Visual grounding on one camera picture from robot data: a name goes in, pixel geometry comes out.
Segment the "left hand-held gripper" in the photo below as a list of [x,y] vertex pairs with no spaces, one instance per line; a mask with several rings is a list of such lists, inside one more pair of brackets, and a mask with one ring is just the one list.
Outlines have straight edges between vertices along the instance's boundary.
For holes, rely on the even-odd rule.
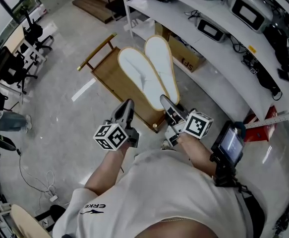
[[136,148],[139,133],[131,122],[134,116],[134,101],[127,99],[113,111],[110,120],[105,120],[96,130],[93,139],[104,150],[118,150],[125,142]]

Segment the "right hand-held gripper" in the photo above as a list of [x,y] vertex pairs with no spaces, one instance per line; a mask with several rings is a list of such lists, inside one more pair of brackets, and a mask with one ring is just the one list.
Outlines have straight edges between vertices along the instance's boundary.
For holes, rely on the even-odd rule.
[[181,133],[187,133],[197,139],[208,134],[213,119],[196,109],[188,111],[181,105],[175,105],[166,95],[160,96],[160,103],[166,111],[168,128],[165,137],[171,146],[177,145]]

